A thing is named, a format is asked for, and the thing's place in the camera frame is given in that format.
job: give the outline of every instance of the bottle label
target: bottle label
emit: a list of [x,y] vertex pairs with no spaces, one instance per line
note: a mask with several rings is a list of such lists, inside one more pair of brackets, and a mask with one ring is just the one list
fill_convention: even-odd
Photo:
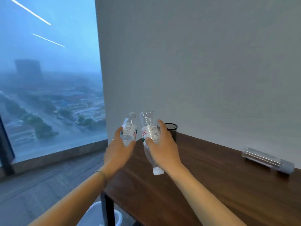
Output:
[[143,141],[144,146],[146,145],[146,142],[145,142],[146,137],[149,137],[155,143],[158,143],[160,131],[158,130],[158,126],[156,124],[150,124],[150,125],[144,126],[141,129],[141,132],[142,132],[142,141]]
[[136,140],[137,135],[137,125],[134,125],[132,123],[125,123],[122,125],[122,131],[121,135],[128,135],[134,137],[134,140]]

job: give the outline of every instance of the hand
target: hand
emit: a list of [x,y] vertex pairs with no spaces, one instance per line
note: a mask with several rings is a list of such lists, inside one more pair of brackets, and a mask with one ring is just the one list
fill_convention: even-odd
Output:
[[136,141],[131,141],[125,147],[120,137],[122,127],[115,132],[114,140],[111,141],[103,157],[104,164],[102,170],[107,178],[111,178],[118,170],[120,170],[132,155]]
[[159,167],[168,175],[174,172],[178,167],[182,166],[178,146],[173,140],[170,132],[167,130],[163,121],[158,120],[161,127],[161,135],[159,143],[155,144],[149,137],[145,138],[145,142],[150,149],[150,153]]

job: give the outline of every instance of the floor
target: floor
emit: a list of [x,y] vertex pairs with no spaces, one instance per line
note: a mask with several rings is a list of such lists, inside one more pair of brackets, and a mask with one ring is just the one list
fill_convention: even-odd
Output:
[[[0,180],[0,225],[28,225],[102,165],[103,152],[97,152]],[[122,226],[134,224],[115,208],[122,212]]]

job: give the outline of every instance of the window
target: window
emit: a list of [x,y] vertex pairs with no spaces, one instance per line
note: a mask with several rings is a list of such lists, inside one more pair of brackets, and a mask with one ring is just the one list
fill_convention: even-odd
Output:
[[95,1],[0,6],[0,115],[16,161],[107,139]]

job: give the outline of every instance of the bracelet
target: bracelet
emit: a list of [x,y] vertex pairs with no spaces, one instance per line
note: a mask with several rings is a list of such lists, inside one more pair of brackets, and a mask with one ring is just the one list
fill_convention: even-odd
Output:
[[103,178],[104,178],[104,181],[105,181],[105,183],[106,183],[106,184],[104,185],[104,187],[106,187],[108,182],[107,182],[107,178],[106,178],[104,172],[102,172],[101,170],[94,171],[94,173],[96,173],[96,172],[99,172],[99,173],[102,174],[102,176],[103,176]]

